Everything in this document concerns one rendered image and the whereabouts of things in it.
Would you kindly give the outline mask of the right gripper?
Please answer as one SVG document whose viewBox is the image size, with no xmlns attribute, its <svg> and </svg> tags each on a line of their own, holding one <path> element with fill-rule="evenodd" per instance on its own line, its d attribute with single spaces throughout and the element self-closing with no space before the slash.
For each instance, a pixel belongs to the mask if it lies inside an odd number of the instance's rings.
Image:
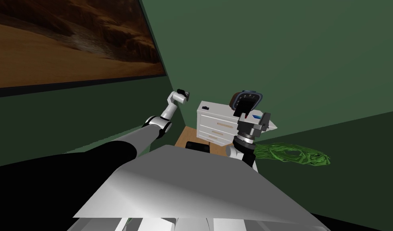
<svg viewBox="0 0 393 231">
<path fill-rule="evenodd" d="M 252 98 L 246 96 L 236 98 L 233 102 L 233 108 L 234 108 L 233 116 L 240 118 L 241 115 L 244 113 L 246 118 L 247 114 L 249 114 L 250 111 L 252 111 L 253 108 L 255 108 L 257 102 L 258 102 L 258 98 Z"/>
</svg>

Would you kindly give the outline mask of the blue and brown round object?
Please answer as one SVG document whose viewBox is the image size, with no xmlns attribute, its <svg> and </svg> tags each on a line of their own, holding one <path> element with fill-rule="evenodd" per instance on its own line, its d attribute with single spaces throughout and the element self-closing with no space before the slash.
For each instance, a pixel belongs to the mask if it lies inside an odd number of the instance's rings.
<svg viewBox="0 0 393 231">
<path fill-rule="evenodd" d="M 258 98 L 258 102 L 257 102 L 257 104 L 255 105 L 255 108 L 257 107 L 257 105 L 258 105 L 258 104 L 261 102 L 261 100 L 263 99 L 263 95 L 262 95 L 261 93 L 256 92 L 256 91 L 243 90 L 243 91 L 241 91 L 241 92 L 237 92 L 237 93 L 235 93 L 235 94 L 232 96 L 231 101 L 230 101 L 230 103 L 229 103 L 229 106 L 230 106 L 230 108 L 231 108 L 232 110 L 234 110 L 234 108 L 233 108 L 233 102 L 234 102 L 234 100 L 235 100 L 236 98 L 238 98 L 238 97 L 243 97 L 243 96 L 252 97 L 252 98 Z"/>
</svg>

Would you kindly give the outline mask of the white chest of drawers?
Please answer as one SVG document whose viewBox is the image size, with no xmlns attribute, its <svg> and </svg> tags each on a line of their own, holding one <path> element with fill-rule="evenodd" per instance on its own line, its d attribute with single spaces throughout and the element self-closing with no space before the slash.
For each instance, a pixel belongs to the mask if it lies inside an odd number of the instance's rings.
<svg viewBox="0 0 393 231">
<path fill-rule="evenodd" d="M 202 106 L 208 106 L 209 110 L 202 109 Z M 240 118 L 233 116 L 233 113 L 234 110 L 228 105 L 201 101 L 197 109 L 197 137 L 219 146 L 231 144 L 235 136 L 252 144 L 254 136 L 238 134 Z"/>
</svg>

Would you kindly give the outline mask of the green leafy plant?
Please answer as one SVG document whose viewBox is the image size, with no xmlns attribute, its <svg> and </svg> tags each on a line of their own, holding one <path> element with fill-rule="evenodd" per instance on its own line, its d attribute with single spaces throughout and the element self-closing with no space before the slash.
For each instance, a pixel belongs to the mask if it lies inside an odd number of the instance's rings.
<svg viewBox="0 0 393 231">
<path fill-rule="evenodd" d="M 330 164 L 330 157 L 321 151 L 287 143 L 257 144 L 254 154 L 257 159 L 279 160 L 302 165 L 327 166 Z"/>
</svg>

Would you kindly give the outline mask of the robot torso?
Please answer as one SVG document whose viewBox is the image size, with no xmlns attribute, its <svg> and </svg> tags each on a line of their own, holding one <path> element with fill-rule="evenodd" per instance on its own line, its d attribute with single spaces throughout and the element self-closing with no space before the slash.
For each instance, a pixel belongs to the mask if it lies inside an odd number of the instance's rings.
<svg viewBox="0 0 393 231">
<path fill-rule="evenodd" d="M 75 214 L 80 218 L 177 218 L 265 221 L 270 189 L 243 198 L 236 178 L 244 162 L 230 156 L 165 145 L 117 168 Z"/>
</svg>

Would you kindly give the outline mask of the brown desert landscape picture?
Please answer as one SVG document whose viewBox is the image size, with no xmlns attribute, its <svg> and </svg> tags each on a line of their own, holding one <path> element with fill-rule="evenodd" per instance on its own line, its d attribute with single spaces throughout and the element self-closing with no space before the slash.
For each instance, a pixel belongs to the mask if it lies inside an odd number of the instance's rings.
<svg viewBox="0 0 393 231">
<path fill-rule="evenodd" d="M 0 97 L 164 75 L 140 0 L 0 0 Z"/>
</svg>

